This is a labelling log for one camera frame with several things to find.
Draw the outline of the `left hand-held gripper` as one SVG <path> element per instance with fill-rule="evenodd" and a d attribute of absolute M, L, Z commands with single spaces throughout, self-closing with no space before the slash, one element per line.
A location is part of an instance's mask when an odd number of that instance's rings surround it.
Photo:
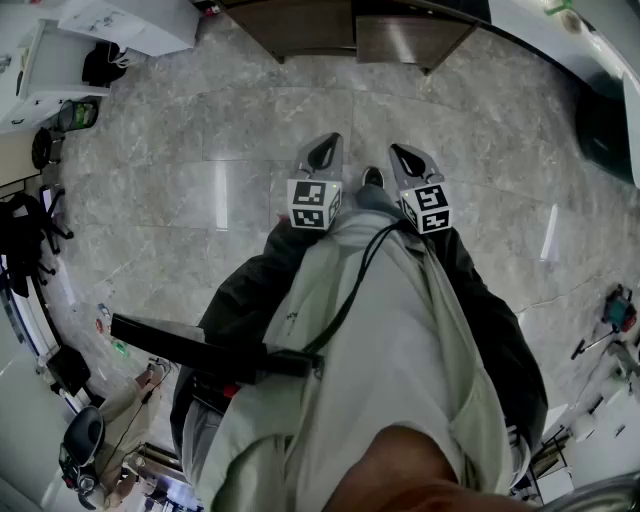
<path fill-rule="evenodd" d="M 287 180 L 287 212 L 294 228 L 327 231 L 342 205 L 344 139 L 337 132 L 303 146 Z"/>

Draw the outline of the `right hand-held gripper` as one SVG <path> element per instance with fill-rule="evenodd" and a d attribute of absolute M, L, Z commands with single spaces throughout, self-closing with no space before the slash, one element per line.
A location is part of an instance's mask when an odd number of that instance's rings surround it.
<path fill-rule="evenodd" d="M 435 160 L 416 147 L 398 143 L 390 146 L 389 156 L 401 189 L 400 207 L 415 230 L 425 235 L 449 229 L 450 190 Z"/>

